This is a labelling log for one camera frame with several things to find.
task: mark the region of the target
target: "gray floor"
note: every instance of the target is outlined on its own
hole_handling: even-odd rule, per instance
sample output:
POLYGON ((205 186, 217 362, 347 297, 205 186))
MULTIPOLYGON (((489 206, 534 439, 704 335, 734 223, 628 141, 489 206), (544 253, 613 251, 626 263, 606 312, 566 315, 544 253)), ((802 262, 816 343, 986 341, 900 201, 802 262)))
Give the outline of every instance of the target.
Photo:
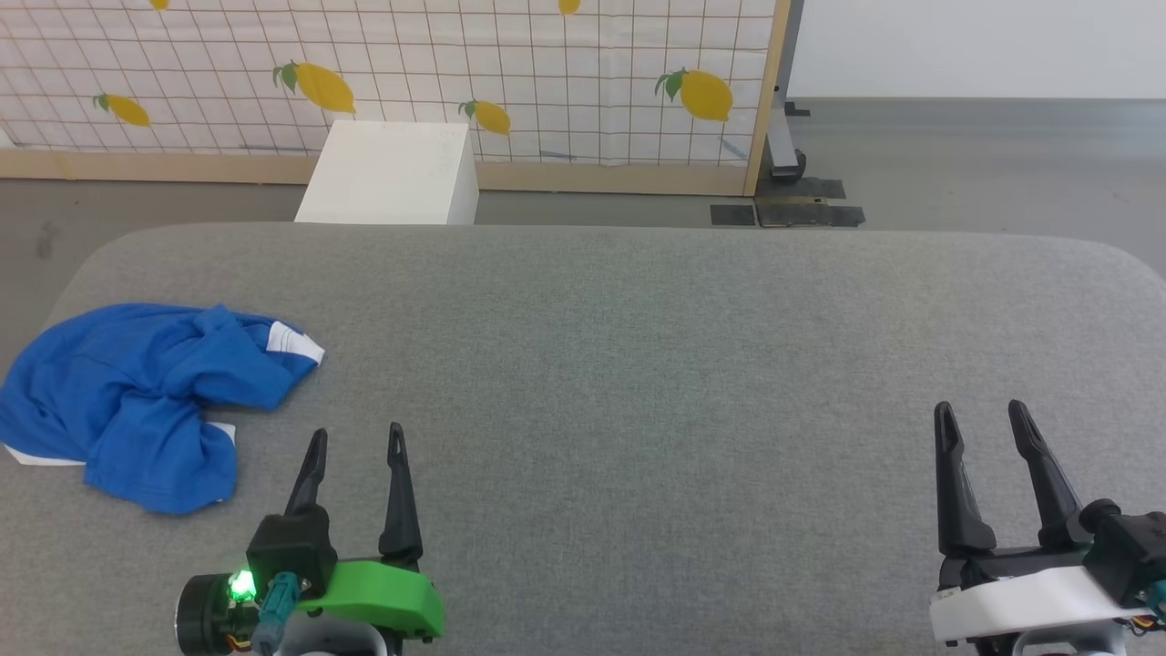
MULTIPOLYGON (((799 103, 807 175, 841 178, 862 230, 1052 234, 1125 248, 1166 273, 1166 105, 799 103)), ((0 179, 0 373, 77 267, 135 230, 290 220, 302 186, 0 179)), ((709 226, 740 198, 483 192, 478 223, 709 226)))

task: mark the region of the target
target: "white wall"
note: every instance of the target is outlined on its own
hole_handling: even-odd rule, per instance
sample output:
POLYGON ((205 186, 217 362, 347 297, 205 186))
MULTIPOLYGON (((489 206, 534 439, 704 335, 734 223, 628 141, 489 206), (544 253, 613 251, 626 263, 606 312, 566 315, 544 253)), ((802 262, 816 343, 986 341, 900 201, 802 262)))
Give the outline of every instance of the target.
POLYGON ((1164 0, 806 0, 791 98, 1166 98, 1164 0))

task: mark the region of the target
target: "green led light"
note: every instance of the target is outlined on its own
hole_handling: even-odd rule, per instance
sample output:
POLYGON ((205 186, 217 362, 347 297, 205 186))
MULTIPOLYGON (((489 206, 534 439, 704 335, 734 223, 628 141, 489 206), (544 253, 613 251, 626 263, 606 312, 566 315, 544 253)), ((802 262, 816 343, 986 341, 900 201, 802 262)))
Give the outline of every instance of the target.
POLYGON ((236 602, 243 604, 255 599, 255 578, 251 576, 251 570, 239 570, 230 580, 229 594, 236 602))

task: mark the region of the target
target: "wooden frame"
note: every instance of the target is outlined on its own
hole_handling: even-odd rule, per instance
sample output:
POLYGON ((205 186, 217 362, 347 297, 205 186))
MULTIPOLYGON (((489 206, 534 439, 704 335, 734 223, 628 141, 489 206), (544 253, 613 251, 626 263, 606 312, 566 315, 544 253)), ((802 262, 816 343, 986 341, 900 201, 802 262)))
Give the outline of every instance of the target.
MULTIPOLYGON (((482 189, 752 196, 770 127, 791 0, 775 0, 747 165, 598 165, 477 162, 482 189)), ((307 184, 314 156, 0 150, 0 177, 307 184)))

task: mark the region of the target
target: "blue t-shirt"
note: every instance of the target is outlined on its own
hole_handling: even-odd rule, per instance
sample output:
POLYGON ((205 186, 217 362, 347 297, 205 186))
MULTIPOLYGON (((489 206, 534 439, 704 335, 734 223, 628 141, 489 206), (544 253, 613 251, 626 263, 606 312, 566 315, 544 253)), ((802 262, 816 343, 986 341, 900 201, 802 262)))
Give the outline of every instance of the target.
POLYGON ((29 465, 185 514, 234 493, 233 428, 206 404, 275 409, 324 351, 290 325, 223 305, 127 303, 49 327, 0 389, 0 442, 29 465))

